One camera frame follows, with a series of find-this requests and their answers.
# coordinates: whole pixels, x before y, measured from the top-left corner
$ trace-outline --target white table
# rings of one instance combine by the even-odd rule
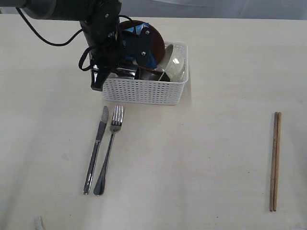
[[[103,105],[114,103],[77,68],[84,37],[50,47],[17,15],[0,15],[0,229],[33,230],[39,215],[46,230],[307,228],[307,22],[145,20],[188,44],[190,81],[177,106],[126,105],[106,192],[95,197],[83,184]],[[79,29],[33,24],[53,42]],[[275,111],[283,124],[270,213]]]

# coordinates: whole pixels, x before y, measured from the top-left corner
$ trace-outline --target table knife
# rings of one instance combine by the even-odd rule
[[[105,133],[108,117],[109,117],[109,110],[105,106],[104,109],[103,109],[103,112],[102,112],[100,122],[99,122],[98,132],[97,132],[95,145],[94,145],[94,149],[93,149],[93,153],[92,153],[92,157],[91,157],[91,161],[90,161],[90,166],[88,168],[88,172],[87,172],[87,176],[86,176],[86,181],[85,181],[85,185],[84,185],[84,189],[83,189],[84,195],[88,195],[89,192],[90,192],[90,189],[91,189],[93,174],[94,174],[95,166],[96,166],[97,155],[98,155],[98,152],[99,152],[99,147],[100,147],[102,137]]]

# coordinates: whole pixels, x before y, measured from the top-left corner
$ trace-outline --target fork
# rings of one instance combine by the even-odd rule
[[[105,191],[106,172],[107,172],[107,166],[109,163],[110,153],[111,153],[111,149],[113,145],[113,140],[114,140],[115,134],[119,132],[121,129],[123,118],[124,118],[124,107],[122,105],[115,106],[112,123],[110,127],[110,131],[112,132],[112,134],[111,134],[109,146],[107,148],[105,162],[104,162],[104,165],[102,166],[101,172],[99,174],[99,177],[98,177],[95,189],[94,189],[94,194],[96,196],[102,195]]]

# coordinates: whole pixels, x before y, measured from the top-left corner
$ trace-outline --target chopsticks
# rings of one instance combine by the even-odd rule
[[[276,211],[277,208],[281,124],[282,124],[282,113],[276,112],[274,114],[274,135],[273,135],[272,170],[271,170],[271,186],[270,186],[271,212]]]

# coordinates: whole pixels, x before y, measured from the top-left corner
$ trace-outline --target basket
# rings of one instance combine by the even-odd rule
[[[166,42],[182,47],[185,54],[183,82],[163,82],[152,80],[130,80],[108,78],[103,86],[106,101],[176,105],[179,103],[184,86],[189,80],[188,46],[183,42]]]

